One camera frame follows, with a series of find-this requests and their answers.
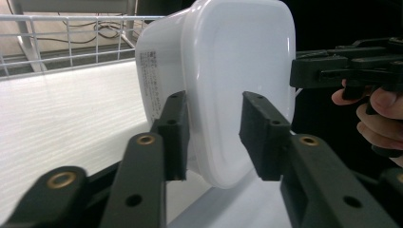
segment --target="white plastic container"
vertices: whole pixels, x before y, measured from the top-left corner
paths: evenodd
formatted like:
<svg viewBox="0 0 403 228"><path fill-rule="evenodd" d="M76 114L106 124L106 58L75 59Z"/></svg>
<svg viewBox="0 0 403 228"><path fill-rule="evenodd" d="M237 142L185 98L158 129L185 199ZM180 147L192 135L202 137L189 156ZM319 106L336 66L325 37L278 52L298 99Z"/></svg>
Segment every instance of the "white plastic container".
<svg viewBox="0 0 403 228"><path fill-rule="evenodd" d="M253 167L239 136L241 94L267 97L291 122L295 53L293 18L282 2L199 0L151 23L137 42L147 119L152 124L166 98L186 90L194 169L214 186L232 187Z"/></svg>

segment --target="white surface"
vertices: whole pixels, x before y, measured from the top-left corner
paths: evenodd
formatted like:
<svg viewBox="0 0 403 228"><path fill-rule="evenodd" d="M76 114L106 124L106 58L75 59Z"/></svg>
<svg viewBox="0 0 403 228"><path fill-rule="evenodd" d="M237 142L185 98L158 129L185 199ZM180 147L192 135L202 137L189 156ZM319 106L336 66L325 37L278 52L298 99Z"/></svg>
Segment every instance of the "white surface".
<svg viewBox="0 0 403 228"><path fill-rule="evenodd" d="M199 0L150 24L138 40L147 118L158 118L166 97L185 89L189 151L208 182L233 187L252 169L239 137L241 94L267 97L291 122L295 52L293 18L282 2Z"/></svg>
<svg viewBox="0 0 403 228"><path fill-rule="evenodd" d="M231 189L212 188L168 228L290 228L279 182L249 173Z"/></svg>
<svg viewBox="0 0 403 228"><path fill-rule="evenodd" d="M76 165L88 175L148 131L134 61L0 79L0 224L37 178ZM210 185L188 173L167 185L174 219Z"/></svg>

